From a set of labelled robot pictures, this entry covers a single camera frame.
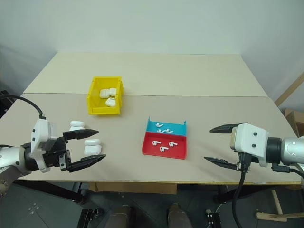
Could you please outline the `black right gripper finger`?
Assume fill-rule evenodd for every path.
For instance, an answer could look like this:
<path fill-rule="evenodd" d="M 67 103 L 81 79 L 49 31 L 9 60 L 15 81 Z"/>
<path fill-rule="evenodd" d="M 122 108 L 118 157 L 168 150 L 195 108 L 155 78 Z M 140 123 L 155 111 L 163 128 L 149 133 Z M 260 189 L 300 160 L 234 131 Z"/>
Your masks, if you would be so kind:
<path fill-rule="evenodd" d="M 226 169 L 237 170 L 238 166 L 236 164 L 232 164 L 223 159 L 212 158 L 212 157 L 204 157 L 207 161 Z"/>
<path fill-rule="evenodd" d="M 224 125 L 212 128 L 209 132 L 210 133 L 230 134 L 230 133 L 232 133 L 233 128 L 239 126 L 240 124 L 241 123 L 224 124 Z"/>

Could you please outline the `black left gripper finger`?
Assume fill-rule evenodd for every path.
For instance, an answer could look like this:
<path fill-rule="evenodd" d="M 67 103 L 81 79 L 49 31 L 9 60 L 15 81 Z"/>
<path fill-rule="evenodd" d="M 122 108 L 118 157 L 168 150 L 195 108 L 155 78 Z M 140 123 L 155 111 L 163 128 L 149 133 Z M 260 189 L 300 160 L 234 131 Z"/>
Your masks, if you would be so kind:
<path fill-rule="evenodd" d="M 80 161 L 69 164 L 68 171 L 75 172 L 75 171 L 79 171 L 79 170 L 88 168 L 88 167 L 100 162 L 105 157 L 106 157 L 106 154 L 100 154 L 100 155 L 92 155 L 92 156 L 82 158 L 82 159 L 80 159 Z"/>
<path fill-rule="evenodd" d="M 91 137 L 98 133 L 99 133 L 98 131 L 92 130 L 92 129 L 81 129 L 81 130 L 63 132 L 63 137 L 65 138 L 66 141 L 72 140 L 72 139 L 80 140 L 80 139 Z"/>

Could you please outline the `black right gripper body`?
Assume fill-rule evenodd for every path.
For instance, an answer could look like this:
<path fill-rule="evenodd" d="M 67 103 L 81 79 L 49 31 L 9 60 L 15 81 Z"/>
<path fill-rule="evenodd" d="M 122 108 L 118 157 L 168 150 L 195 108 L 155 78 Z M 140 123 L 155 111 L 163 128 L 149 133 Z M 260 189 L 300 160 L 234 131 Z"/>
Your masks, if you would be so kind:
<path fill-rule="evenodd" d="M 251 155 L 249 153 L 240 152 L 238 156 L 239 162 L 237 163 L 237 171 L 249 171 Z"/>

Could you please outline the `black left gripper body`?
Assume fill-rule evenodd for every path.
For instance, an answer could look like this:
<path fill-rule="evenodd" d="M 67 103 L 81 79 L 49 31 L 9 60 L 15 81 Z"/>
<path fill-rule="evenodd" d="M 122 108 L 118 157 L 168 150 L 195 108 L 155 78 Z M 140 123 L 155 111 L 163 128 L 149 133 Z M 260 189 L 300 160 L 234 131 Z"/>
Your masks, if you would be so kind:
<path fill-rule="evenodd" d="M 43 154 L 43 158 L 47 167 L 59 167 L 61 171 L 71 172 L 71 157 L 70 152 L 66 148 L 67 141 L 65 138 L 59 137 L 52 145 L 52 147 L 46 150 Z"/>

